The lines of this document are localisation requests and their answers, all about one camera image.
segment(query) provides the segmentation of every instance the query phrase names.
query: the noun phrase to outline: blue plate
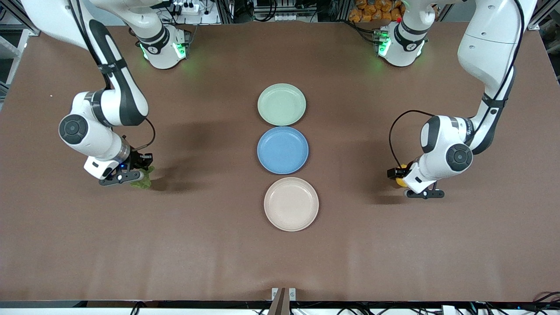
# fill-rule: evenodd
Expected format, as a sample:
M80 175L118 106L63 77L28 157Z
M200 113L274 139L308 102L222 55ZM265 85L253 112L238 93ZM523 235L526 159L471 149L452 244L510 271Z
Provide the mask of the blue plate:
M291 127L276 127L259 140L256 154L260 163L274 174L291 174L299 170L309 156L309 145L301 132Z

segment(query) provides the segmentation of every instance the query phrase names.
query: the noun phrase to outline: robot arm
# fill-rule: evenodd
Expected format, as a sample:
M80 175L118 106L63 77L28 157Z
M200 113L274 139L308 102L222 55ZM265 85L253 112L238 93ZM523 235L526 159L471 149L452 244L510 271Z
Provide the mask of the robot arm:
M148 115L148 104L111 34L80 5L80 0L24 0L23 5L40 30L89 50L113 86L74 97L70 113L59 125L61 139L88 156L84 168L106 185L142 179L143 174L133 169L147 168L151 156L140 155L111 128L141 124ZM120 169L130 172L128 180L107 179Z
M484 83L472 118L434 116L421 131L424 152L409 164L404 183L416 194L437 180L464 172L492 143L515 78L512 66L536 0L477 0L458 51L461 66Z
M94 6L120 17L134 32L144 56L158 69L168 69L186 58L190 33L163 25L151 6L162 0L91 0Z

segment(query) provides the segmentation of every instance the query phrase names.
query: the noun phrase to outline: plate rim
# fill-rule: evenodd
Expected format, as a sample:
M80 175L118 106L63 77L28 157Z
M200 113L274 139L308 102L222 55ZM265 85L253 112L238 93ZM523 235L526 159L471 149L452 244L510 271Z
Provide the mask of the plate rim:
M309 191L311 193L311 196L313 198L314 201L316 201L316 206L312 209L312 211L315 213L313 218L311 219L311 221L305 225L303 228L300 229L296 229L296 230L286 230L283 229L281 227L279 227L278 225L276 225L271 219L270 216L267 213L267 200L270 200L270 196L272 194L272 188L274 186L278 186L280 184L282 184L282 182L288 181L288 180L295 180L297 182L302 182L305 186L311 188L311 191ZM319 195L317 194L317 191L315 190L315 187L313 187L313 185L311 185L308 181L301 179L299 177L284 177L281 178L277 181L275 181L274 183L272 183L272 185L270 185L270 187L268 187L266 194L264 195L264 202L263 202L263 207L264 207L264 214L267 216L268 221L274 225L277 229L282 230L282 231L286 231L286 232L298 232L298 231L302 231L305 230L306 228L308 228L313 222L315 222L315 219L317 218L317 215L319 214Z
M291 123L288 123L288 124L276 124L276 123L273 123L273 122L271 122L269 119L266 119L266 117L263 115L263 112L262 112L262 110L261 110L262 106L264 106L264 105L261 105L261 104L263 103L263 97L264 97L263 95L265 94L265 92L267 92L267 90L272 89L272 88L277 87L277 86L289 86L291 89L295 89L295 91L296 91L296 92L301 96L301 98L304 100L304 102L303 102L303 103L304 103L304 107L303 107L303 111L301 112L301 115L299 115L299 117L297 117L297 119L296 119L295 121L291 122ZM296 122L298 122L298 121L304 116L305 111L307 110L307 100L305 99L304 93L303 93L300 89L298 89L297 86L292 85L292 84L289 84L289 83L276 83L276 84L273 84L273 85L268 86L266 89L264 89L264 90L260 93L259 99L257 100L257 103L256 103L256 107L257 107L257 110L258 110L258 112L259 112L260 117L263 118L264 121L266 121L267 123L269 123L269 124L271 124L271 125L273 125L273 126L277 126L277 127L287 127L287 126L290 126L290 125L292 125L292 124L295 124Z
M298 166L298 168L296 168L295 170L293 170L293 171L291 171L291 172L288 172L288 173L278 173L278 172L275 172L275 171L269 169L269 168L263 163L263 160L261 159L261 154L260 154L259 148L262 147L261 143L262 143L262 141L263 141L264 136L265 136L267 133L269 133L269 132L277 131L278 128L282 128L282 129L284 129L284 130L287 129L287 130L290 130L290 131L292 131L292 132L296 132L297 138L298 138L298 139L303 139L303 140L305 141L305 142L304 142L304 143L305 143L305 147L307 148L307 149L305 150L305 156L302 158L301 165ZM273 173L273 174L277 174L277 175L288 175L288 174L293 174L293 173L299 171L302 167L304 167L305 163L307 162L307 160L308 160L308 158L309 158L309 143L308 143L308 141L307 141L307 138L304 136L304 134L301 133L301 132L300 132L299 130L297 130L296 128L289 127L289 126L276 126L276 127L273 127L273 128L271 128L271 129L267 130L267 131L260 137L259 142L258 142L257 145L256 145L256 156L257 156L257 159L259 160L260 164L264 167L264 169L266 169L267 171L269 171L269 172L271 172L271 173Z

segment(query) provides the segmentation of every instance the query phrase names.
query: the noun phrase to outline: round black joint cap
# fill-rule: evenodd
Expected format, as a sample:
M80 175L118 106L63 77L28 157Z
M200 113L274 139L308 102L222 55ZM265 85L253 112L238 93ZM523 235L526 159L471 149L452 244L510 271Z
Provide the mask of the round black joint cap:
M60 122L58 133L65 142L76 145L82 142L87 134L86 119L80 115L68 115Z
M462 143L452 145L446 154L446 160L449 167L456 171L462 172L473 161L473 153L470 148Z

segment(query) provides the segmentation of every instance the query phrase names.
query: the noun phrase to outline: brown table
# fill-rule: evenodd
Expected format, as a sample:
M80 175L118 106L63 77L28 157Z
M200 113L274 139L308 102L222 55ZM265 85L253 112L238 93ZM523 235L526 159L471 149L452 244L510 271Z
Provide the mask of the brown table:
M560 89L537 32L494 144L443 200L409 200L385 178L387 135L407 109L473 115L483 86L459 66L466 24L435 24L423 56L395 68L342 24L200 27L190 60L160 71L127 29L111 29L157 128L153 189L100 187L85 156L58 137L80 91L102 87L82 49L31 38L0 114L0 298L258 300L291 286L301 300L532 300L560 285L554 182ZM294 176L320 198L307 229L267 220L256 110L267 86L307 98L308 139ZM421 153L426 117L394 131L396 153ZM118 128L132 145L147 124Z

